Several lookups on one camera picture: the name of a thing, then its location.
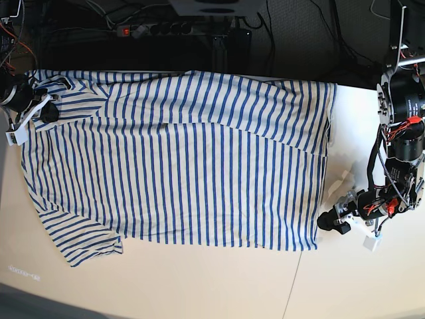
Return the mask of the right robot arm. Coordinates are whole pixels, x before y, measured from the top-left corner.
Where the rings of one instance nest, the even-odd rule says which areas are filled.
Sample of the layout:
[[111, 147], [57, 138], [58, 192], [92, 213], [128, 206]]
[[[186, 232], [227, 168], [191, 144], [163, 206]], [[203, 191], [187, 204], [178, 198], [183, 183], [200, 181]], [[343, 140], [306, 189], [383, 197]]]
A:
[[48, 90], [43, 88], [35, 75], [16, 74], [11, 65], [11, 55], [18, 46], [23, 47], [38, 64], [35, 53], [22, 40], [25, 24], [24, 1], [1, 2], [1, 109], [6, 114], [9, 123], [15, 125], [17, 120], [11, 119], [11, 112], [18, 116], [29, 114], [29, 110], [46, 101], [39, 110], [39, 118], [49, 124], [59, 119], [59, 111], [53, 101], [54, 95], [47, 97]]

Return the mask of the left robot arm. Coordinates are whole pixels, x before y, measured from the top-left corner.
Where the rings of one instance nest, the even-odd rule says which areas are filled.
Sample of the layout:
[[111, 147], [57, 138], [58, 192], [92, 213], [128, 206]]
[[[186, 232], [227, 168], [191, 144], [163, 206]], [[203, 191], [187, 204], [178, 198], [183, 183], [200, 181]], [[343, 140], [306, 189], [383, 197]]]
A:
[[344, 235], [358, 221], [370, 239], [424, 192], [424, 2], [391, 1], [389, 42], [377, 84], [379, 128], [367, 164], [368, 188], [349, 191], [317, 219]]

